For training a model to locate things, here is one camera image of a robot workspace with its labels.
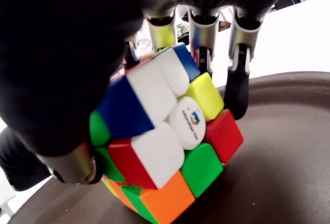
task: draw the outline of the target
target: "brown tray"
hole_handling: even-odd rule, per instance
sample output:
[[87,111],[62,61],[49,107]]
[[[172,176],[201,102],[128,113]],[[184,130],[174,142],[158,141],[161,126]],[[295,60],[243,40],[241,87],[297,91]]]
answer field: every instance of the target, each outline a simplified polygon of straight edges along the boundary
[[[245,138],[224,173],[175,223],[330,223],[330,73],[251,80]],[[102,184],[50,180],[10,224],[148,223]]]

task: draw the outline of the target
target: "white table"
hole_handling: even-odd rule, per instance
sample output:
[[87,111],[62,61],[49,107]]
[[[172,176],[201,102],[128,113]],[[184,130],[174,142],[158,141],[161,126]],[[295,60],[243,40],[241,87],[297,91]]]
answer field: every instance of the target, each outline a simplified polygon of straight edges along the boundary
[[0,168],[0,207],[11,217],[14,213],[8,202],[16,196],[15,191],[8,182],[4,171]]
[[[309,0],[266,15],[250,78],[283,72],[330,72],[330,0]],[[230,29],[218,33],[213,83],[226,84]]]

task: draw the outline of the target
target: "black cloth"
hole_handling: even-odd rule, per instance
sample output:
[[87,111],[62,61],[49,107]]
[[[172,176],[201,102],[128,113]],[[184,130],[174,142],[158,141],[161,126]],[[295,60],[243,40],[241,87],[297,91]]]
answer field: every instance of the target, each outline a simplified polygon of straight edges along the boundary
[[0,133],[0,167],[17,191],[29,189],[51,175],[8,127]]

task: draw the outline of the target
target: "printed logo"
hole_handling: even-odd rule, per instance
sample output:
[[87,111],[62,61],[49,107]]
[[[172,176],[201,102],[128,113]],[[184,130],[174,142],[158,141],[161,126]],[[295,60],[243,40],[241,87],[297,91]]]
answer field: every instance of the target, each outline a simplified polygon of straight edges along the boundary
[[198,123],[200,122],[200,119],[198,118],[197,113],[193,112],[191,115],[192,116],[190,117],[190,120],[191,120],[192,124],[198,125]]

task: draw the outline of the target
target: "cube piece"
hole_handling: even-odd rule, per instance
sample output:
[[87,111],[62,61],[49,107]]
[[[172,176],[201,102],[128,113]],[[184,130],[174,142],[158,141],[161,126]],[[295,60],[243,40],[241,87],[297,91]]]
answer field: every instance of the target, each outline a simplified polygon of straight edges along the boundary
[[131,139],[112,142],[108,146],[108,151],[114,164],[125,177],[127,183],[145,188],[157,188],[133,150]]
[[222,163],[230,160],[243,143],[243,136],[230,110],[221,112],[206,124],[205,141],[212,145]]
[[153,126],[158,126],[175,107],[176,97],[156,61],[136,68],[126,77]]
[[180,214],[182,214],[194,201],[195,198],[191,193],[182,174],[178,171],[171,180],[162,188],[141,189],[131,186],[123,186],[123,192],[135,203],[135,207],[141,211],[141,216],[148,219],[152,223],[170,224]]
[[97,110],[89,116],[89,133],[92,146],[106,145],[111,139],[110,131]]
[[192,82],[197,76],[201,74],[201,71],[195,64],[195,61],[192,58],[190,52],[188,52],[186,45],[183,42],[180,42],[176,45],[173,45],[172,48],[184,66],[189,76],[189,81]]
[[114,165],[110,154],[106,148],[94,148],[94,156],[98,164],[103,168],[103,174],[115,182],[125,182],[125,178]]
[[104,185],[108,188],[108,190],[109,190],[109,191],[110,191],[115,197],[119,198],[118,195],[117,195],[117,193],[114,191],[114,189],[113,189],[112,186],[110,185],[110,183],[109,183],[109,179],[103,179],[102,181],[103,181]]
[[122,186],[122,191],[126,195],[126,197],[130,200],[130,202],[133,204],[135,209],[138,211],[139,215],[141,215],[144,219],[150,221],[151,223],[154,224],[158,223],[140,199],[142,188],[131,185]]
[[190,97],[180,99],[168,122],[179,136],[182,147],[194,149],[204,138],[206,122],[200,106]]
[[140,199],[159,224],[172,223],[195,201],[180,171],[162,189],[143,189]]
[[157,62],[175,96],[184,95],[189,86],[189,76],[174,49],[170,47],[158,53],[153,60]]
[[127,183],[144,188],[162,188],[181,168],[184,151],[169,124],[108,146],[114,164]]
[[125,183],[116,183],[116,182],[112,181],[111,179],[109,179],[109,184],[113,188],[113,190],[115,191],[115,193],[117,194],[117,196],[121,200],[121,202],[124,205],[126,205],[127,207],[129,207],[131,210],[133,210],[134,212],[137,212],[136,208],[132,205],[130,200],[126,197],[126,195],[123,193],[123,191],[121,189],[121,187],[123,185],[127,185],[127,184],[125,184]]
[[198,103],[206,121],[213,120],[224,106],[224,102],[207,72],[198,76],[189,84],[185,95],[193,98]]
[[115,139],[140,135],[154,128],[125,76],[111,85],[97,111]]
[[221,162],[211,145],[202,143],[186,151],[181,172],[195,197],[199,197],[223,171]]

